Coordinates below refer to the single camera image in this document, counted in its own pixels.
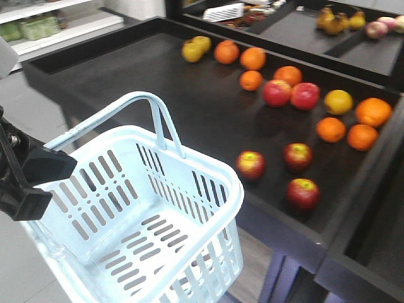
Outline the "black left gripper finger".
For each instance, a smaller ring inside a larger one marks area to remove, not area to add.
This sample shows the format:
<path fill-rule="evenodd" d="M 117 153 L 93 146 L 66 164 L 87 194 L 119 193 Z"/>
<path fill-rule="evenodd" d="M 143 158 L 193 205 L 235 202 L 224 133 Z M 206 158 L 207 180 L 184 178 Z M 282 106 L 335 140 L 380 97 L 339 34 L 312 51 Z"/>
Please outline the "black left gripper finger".
<path fill-rule="evenodd" d="M 14 221 L 42 218 L 51 194 L 28 183 L 9 143 L 9 133 L 17 132 L 1 120 L 1 211 Z"/>

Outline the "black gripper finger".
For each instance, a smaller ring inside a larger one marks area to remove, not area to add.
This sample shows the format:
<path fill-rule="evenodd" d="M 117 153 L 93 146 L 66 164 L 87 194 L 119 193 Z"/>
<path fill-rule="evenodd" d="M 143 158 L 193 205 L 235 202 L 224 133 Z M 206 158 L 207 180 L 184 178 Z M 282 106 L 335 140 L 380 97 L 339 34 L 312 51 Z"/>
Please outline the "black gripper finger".
<path fill-rule="evenodd" d="M 9 133 L 9 143 L 23 175 L 33 186 L 67 179 L 77 165 L 67 153 L 46 148 L 42 141 L 20 130 Z"/>

